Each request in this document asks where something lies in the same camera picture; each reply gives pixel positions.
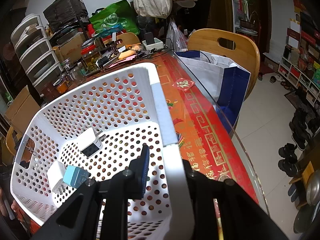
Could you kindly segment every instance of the red paper sticker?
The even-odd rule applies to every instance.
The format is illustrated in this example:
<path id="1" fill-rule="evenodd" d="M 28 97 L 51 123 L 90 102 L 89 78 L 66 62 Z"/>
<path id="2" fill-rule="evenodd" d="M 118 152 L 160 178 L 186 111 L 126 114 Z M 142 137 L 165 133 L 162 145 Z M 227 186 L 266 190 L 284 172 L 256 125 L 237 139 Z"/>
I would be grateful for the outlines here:
<path id="1" fill-rule="evenodd" d="M 173 83 L 173 87 L 187 92 L 195 83 L 191 80 L 185 78 L 179 78 L 175 83 Z"/>

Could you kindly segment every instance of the white floor tile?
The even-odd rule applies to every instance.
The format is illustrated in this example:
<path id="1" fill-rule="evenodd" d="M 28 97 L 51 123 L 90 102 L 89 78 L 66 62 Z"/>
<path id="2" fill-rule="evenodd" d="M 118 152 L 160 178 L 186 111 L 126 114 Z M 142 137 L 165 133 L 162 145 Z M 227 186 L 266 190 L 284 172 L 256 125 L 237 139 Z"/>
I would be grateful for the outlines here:
<path id="1" fill-rule="evenodd" d="M 263 75 L 263 80 L 257 80 L 250 96 L 245 101 L 263 125 L 277 117 L 281 112 L 293 107 L 284 97 L 288 90 L 279 82 L 270 83 L 272 74 Z"/>
<path id="2" fill-rule="evenodd" d="M 258 130 L 262 126 L 259 118 L 245 102 L 241 107 L 236 133 L 240 139 Z"/>
<path id="3" fill-rule="evenodd" d="M 293 108 L 291 111 L 284 111 L 264 125 L 272 136 L 275 146 L 278 149 L 283 147 L 286 143 L 295 144 L 295 142 L 292 140 L 292 132 L 289 128 L 289 122 L 292 120 L 294 111 L 295 108 Z M 295 150 L 295 154 L 299 158 L 302 154 L 302 151 L 297 148 Z"/>
<path id="4" fill-rule="evenodd" d="M 267 195 L 270 216 L 290 240 L 298 239 L 300 234 L 293 232 L 293 223 L 298 213 L 288 196 L 291 178 L 284 179 Z"/>
<path id="5" fill-rule="evenodd" d="M 241 141 L 258 174 L 264 193 L 267 195 L 286 176 L 278 168 L 278 161 L 281 157 L 274 139 L 267 128 L 262 126 Z"/>
<path id="6" fill-rule="evenodd" d="M 287 194 L 291 178 L 278 168 L 281 159 L 278 149 L 293 143 L 289 122 L 295 108 L 284 96 L 288 91 L 279 82 L 269 82 L 272 75 L 266 74 L 262 81 L 257 80 L 241 108 L 236 133 L 258 174 L 271 218 L 290 240 L 295 240 L 300 235 L 293 232 L 298 211 Z M 296 149 L 295 153 L 299 158 L 301 151 Z"/>

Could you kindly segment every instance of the white drawer unit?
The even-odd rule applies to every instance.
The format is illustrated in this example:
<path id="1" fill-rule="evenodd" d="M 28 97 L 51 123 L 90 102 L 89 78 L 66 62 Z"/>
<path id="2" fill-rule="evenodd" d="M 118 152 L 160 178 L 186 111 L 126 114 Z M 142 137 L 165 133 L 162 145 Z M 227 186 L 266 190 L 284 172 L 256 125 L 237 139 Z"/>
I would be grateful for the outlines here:
<path id="1" fill-rule="evenodd" d="M 46 38 L 45 30 L 42 26 L 38 26 L 28 34 L 23 35 L 14 47 L 14 50 L 20 59 L 21 56 L 37 41 Z"/>
<path id="2" fill-rule="evenodd" d="M 36 60 L 27 70 L 26 74 L 32 83 L 36 82 L 49 68 L 58 63 L 54 51 L 46 52 Z"/>
<path id="3" fill-rule="evenodd" d="M 58 75 L 61 73 L 60 70 L 60 63 L 58 62 L 57 64 L 53 65 L 50 67 L 44 74 L 42 74 L 41 77 L 39 77 L 32 85 L 36 88 L 38 93 L 42 95 L 42 88 L 44 87 L 45 84 L 48 82 L 55 82 L 58 79 Z"/>
<path id="4" fill-rule="evenodd" d="M 15 28 L 13 33 L 11 34 L 11 42 L 13 46 L 17 44 L 18 40 L 21 38 L 21 35 L 24 33 L 25 29 L 30 25 L 36 24 L 36 27 L 42 26 L 42 22 L 40 19 L 40 15 L 28 15 L 26 16 L 22 22 Z"/>
<path id="5" fill-rule="evenodd" d="M 48 38 L 42 38 L 28 48 L 20 58 L 20 63 L 23 69 L 26 71 L 30 66 L 37 61 L 43 54 L 51 51 L 52 47 Z"/>

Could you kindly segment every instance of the white shopping bag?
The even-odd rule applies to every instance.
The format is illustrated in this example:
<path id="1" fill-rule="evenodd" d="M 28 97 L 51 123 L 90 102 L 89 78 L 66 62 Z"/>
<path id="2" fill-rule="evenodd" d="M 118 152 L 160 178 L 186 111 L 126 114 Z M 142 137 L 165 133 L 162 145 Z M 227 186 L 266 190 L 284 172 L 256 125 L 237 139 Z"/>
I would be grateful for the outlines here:
<path id="1" fill-rule="evenodd" d="M 250 72 L 227 57 L 205 51 L 176 52 L 180 60 L 199 79 L 232 125 L 238 118 L 244 100 Z M 230 126 L 216 109 L 227 131 Z"/>

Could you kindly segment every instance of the chair backrest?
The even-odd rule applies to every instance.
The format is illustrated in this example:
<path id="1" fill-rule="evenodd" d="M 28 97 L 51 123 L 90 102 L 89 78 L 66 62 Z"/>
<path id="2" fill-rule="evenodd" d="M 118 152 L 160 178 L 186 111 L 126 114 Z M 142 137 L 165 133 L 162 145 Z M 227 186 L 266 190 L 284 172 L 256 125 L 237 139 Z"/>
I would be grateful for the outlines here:
<path id="1" fill-rule="evenodd" d="M 219 39 L 224 38 L 235 43 L 235 49 L 227 49 L 219 44 Z M 201 29 L 197 30 L 189 37 L 188 50 L 202 50 L 231 58 L 241 67 L 251 73 L 247 94 L 247 98 L 258 77 L 260 67 L 260 54 L 257 45 L 249 38 L 227 31 L 217 29 Z"/>

